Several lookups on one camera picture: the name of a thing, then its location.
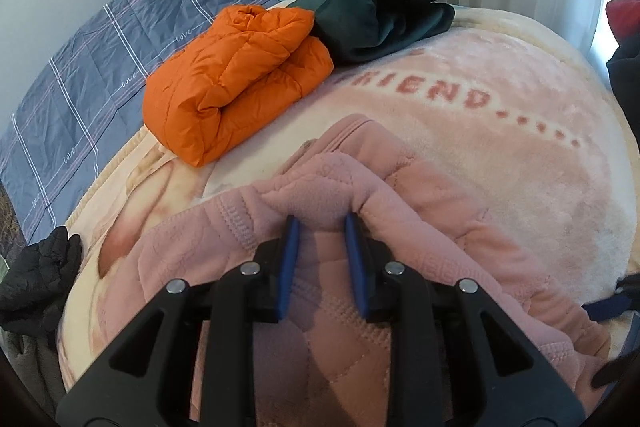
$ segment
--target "pink jacket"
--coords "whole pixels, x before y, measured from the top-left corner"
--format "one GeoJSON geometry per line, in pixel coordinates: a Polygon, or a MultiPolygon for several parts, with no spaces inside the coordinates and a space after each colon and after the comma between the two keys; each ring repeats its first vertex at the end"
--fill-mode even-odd
{"type": "Polygon", "coordinates": [[[590,380],[609,350],[606,330],[465,187],[360,115],[306,143],[281,173],[220,194],[144,235],[98,305],[104,340],[168,280],[218,279],[280,235],[294,214],[303,233],[289,315],[279,325],[255,327],[260,424],[384,425],[390,333],[364,323],[353,305],[342,229],[344,216],[355,211],[396,259],[426,278],[449,285],[476,279],[593,410],[600,393],[590,380]]]}

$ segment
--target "printed image on blanket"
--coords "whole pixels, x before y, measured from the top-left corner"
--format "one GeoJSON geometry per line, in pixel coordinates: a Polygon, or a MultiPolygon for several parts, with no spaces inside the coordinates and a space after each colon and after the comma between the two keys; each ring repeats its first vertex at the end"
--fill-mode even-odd
{"type": "MultiPolygon", "coordinates": [[[[584,60],[533,21],[464,10],[454,26],[397,54],[336,71],[201,169],[140,130],[67,222],[70,233],[81,235],[85,258],[58,336],[66,386],[104,347],[101,299],[146,232],[232,188],[286,171],[303,144],[353,113],[376,120],[479,195],[574,301],[610,295],[637,251],[638,152],[628,146],[619,108],[584,60]]],[[[136,269],[145,277],[144,266],[136,269]]],[[[180,272],[173,265],[158,269],[155,277],[163,281],[180,272]]]]}

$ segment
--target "bolt head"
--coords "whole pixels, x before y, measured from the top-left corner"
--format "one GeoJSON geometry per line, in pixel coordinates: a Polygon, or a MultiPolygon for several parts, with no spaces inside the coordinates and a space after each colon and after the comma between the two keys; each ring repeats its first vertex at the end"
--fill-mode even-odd
{"type": "Polygon", "coordinates": [[[242,275],[256,275],[260,272],[260,265],[255,261],[249,261],[248,263],[242,264],[240,271],[242,275]]]}
{"type": "Polygon", "coordinates": [[[463,293],[476,293],[478,291],[478,283],[473,279],[462,279],[458,282],[458,287],[463,293]]]}
{"type": "Polygon", "coordinates": [[[166,284],[166,290],[169,293],[182,293],[187,289],[187,281],[183,279],[171,279],[166,284]]]}
{"type": "Polygon", "coordinates": [[[389,261],[385,264],[385,271],[389,275],[402,275],[404,273],[404,264],[398,261],[389,261]]]}

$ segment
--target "fleece blanket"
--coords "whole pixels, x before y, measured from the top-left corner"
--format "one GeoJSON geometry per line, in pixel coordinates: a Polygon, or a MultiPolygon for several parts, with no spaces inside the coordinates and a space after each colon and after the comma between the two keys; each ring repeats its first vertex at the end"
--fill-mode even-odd
{"type": "MultiPolygon", "coordinates": [[[[98,300],[97,340],[110,342],[167,277],[204,283],[250,260],[293,214],[303,231],[289,315],[277,327],[254,328],[258,423],[383,426],[390,329],[372,340],[376,327],[353,316],[343,234],[348,212],[357,212],[373,238],[427,279],[478,280],[585,409],[593,409],[602,391],[591,389],[591,378],[609,350],[604,327],[493,222],[484,203],[361,115],[303,146],[281,175],[228,190],[143,235],[98,300]]],[[[203,365],[200,353],[193,417],[203,365]]]]}
{"type": "MultiPolygon", "coordinates": [[[[271,178],[306,140],[355,112],[478,195],[578,303],[610,295],[638,252],[638,150],[612,96],[577,51],[538,23],[457,9],[449,32],[336,71],[203,168],[180,162],[142,128],[67,221],[85,258],[59,331],[66,385],[99,353],[97,302],[143,233],[221,192],[271,178]]],[[[611,328],[614,344],[625,328],[623,321],[611,328]]]]}

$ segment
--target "orange puffer jacket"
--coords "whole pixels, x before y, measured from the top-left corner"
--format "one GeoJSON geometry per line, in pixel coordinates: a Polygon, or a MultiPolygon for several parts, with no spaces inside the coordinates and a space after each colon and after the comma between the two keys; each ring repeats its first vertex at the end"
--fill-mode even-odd
{"type": "Polygon", "coordinates": [[[146,127],[180,159],[220,158],[312,92],[334,68],[301,8],[229,6],[146,81],[146,127]]]}

